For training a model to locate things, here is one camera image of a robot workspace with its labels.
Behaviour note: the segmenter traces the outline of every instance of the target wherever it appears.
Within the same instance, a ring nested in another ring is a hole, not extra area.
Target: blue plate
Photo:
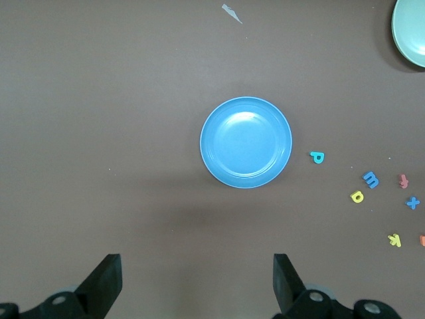
[[[392,35],[399,51],[425,67],[425,1],[398,0],[392,13]]]
[[[237,188],[264,185],[280,174],[292,149],[291,129],[271,103],[251,96],[216,108],[201,132],[201,155],[221,182]]]

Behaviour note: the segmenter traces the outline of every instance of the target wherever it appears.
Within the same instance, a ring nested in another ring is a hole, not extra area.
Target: blue letter m
[[[375,188],[379,184],[379,180],[372,171],[368,171],[366,174],[364,174],[363,179],[365,180],[369,188]]]

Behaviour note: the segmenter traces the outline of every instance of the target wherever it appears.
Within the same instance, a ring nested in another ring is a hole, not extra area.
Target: brown table surface
[[[226,2],[243,24],[222,4],[0,2],[0,300],[27,310],[121,253],[107,318],[267,319],[287,253],[345,306],[422,318],[425,208],[404,202],[425,204],[425,73],[394,45],[395,2]],[[241,190],[207,171],[199,134],[246,95],[286,115],[294,147]]]

